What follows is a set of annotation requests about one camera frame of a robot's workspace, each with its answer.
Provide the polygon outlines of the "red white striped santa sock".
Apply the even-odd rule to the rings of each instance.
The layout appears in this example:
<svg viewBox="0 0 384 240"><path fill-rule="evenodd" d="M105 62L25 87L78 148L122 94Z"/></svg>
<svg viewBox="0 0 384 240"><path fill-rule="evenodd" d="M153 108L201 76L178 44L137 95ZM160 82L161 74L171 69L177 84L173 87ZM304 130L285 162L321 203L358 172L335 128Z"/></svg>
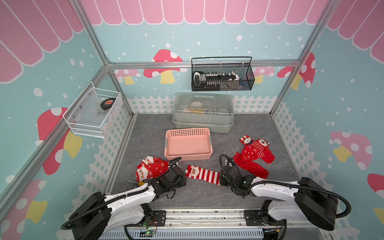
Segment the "red white striped santa sock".
<svg viewBox="0 0 384 240"><path fill-rule="evenodd" d="M186 177L191 179L203 180L207 183L220 186L220 173L203 169L197 166L188 165L185 170Z"/></svg>

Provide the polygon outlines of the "red snowflake santa sock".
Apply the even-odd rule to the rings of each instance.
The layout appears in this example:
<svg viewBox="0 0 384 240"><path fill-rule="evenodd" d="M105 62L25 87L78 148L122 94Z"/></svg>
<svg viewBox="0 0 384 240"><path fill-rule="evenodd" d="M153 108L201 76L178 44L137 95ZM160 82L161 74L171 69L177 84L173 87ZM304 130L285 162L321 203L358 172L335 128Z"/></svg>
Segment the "red snowflake santa sock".
<svg viewBox="0 0 384 240"><path fill-rule="evenodd" d="M169 167L170 164L168 161L163 161L162 159L153 156L147 156L137 166L137 182L142 182L146 179L157 178L165 174Z"/></svg>

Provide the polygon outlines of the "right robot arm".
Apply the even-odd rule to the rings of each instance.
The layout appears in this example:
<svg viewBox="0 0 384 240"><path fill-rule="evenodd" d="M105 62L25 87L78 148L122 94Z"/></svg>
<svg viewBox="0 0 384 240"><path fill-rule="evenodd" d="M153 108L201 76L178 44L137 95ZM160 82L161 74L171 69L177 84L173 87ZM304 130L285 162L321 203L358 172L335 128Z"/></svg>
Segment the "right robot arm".
<svg viewBox="0 0 384 240"><path fill-rule="evenodd" d="M221 170L220 183L243 198L249 195L264 197L255 220L265 226L299 220L332 231L336 219L346 217L352 210L347 199L306 177L297 182L272 181L242 176L237 168L225 166Z"/></svg>

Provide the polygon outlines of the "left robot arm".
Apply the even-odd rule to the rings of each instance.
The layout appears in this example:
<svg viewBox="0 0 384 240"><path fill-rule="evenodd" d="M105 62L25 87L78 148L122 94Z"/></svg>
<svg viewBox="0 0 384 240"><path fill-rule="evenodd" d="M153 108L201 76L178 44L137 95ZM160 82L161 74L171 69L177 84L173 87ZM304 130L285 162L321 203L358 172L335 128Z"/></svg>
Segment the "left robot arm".
<svg viewBox="0 0 384 240"><path fill-rule="evenodd" d="M173 196L168 195L175 194L186 182L184 171L173 166L135 189L115 195L96 192L61 225L61 230L71 230L75 240L97 240L113 229L148 224L153 217L149 203L164 197L171 199Z"/></svg>

